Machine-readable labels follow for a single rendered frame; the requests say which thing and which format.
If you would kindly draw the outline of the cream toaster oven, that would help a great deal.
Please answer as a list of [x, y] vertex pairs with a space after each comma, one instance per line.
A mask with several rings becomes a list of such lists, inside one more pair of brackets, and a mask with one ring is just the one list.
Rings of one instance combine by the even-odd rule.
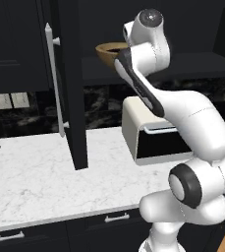
[[123, 101], [122, 134], [137, 165], [193, 157], [193, 152], [178, 132], [148, 135], [143, 131], [144, 126], [148, 129], [175, 127], [150, 112], [138, 96], [128, 96]]

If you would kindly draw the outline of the black open wall cabinet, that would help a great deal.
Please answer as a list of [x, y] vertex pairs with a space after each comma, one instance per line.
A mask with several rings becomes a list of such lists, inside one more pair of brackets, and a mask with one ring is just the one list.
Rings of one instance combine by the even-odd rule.
[[151, 75], [152, 82], [225, 76], [225, 55], [214, 48], [224, 20], [225, 0], [79, 0], [86, 86], [123, 82], [97, 57], [95, 46], [122, 41], [123, 24], [147, 8], [164, 16], [165, 35], [172, 51], [169, 68]]

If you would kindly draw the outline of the black drawer front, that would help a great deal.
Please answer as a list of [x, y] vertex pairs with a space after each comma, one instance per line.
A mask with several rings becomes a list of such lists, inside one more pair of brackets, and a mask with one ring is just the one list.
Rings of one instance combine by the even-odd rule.
[[66, 225], [63, 222], [0, 231], [2, 236], [22, 231], [25, 238], [0, 242], [0, 252], [70, 252]]
[[[124, 213], [130, 215], [128, 220], [118, 220], [112, 221], [109, 223], [104, 222], [106, 216], [109, 217], [119, 217], [122, 216]], [[113, 213], [106, 213], [102, 215], [92, 216], [85, 219], [85, 230], [96, 230], [105, 227], [111, 226], [119, 226], [119, 225], [128, 225], [128, 224], [135, 224], [135, 223], [143, 223], [146, 224], [146, 221], [143, 220], [141, 217], [140, 211], [138, 209], [130, 209], [130, 210], [123, 210], [120, 212], [113, 212]]]

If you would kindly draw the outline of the black closed wall cabinet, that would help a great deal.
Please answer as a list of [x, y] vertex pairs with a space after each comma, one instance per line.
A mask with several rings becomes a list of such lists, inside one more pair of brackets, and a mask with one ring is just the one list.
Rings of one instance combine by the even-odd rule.
[[42, 0], [0, 0], [0, 94], [52, 84]]

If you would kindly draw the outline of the brown wooden bowl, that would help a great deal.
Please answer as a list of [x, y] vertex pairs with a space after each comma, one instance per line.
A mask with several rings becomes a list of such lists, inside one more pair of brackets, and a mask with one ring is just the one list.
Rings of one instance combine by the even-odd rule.
[[115, 69], [114, 60], [122, 49], [128, 47], [126, 42], [107, 42], [95, 47], [98, 58], [111, 69]]

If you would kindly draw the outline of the black open cabinet door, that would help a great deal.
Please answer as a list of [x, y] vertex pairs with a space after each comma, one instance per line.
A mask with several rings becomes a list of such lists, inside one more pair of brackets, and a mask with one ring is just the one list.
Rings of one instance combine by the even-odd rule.
[[60, 37], [56, 62], [62, 78], [67, 140], [75, 170], [88, 168], [84, 119], [84, 87], [78, 0], [50, 0], [55, 36]]

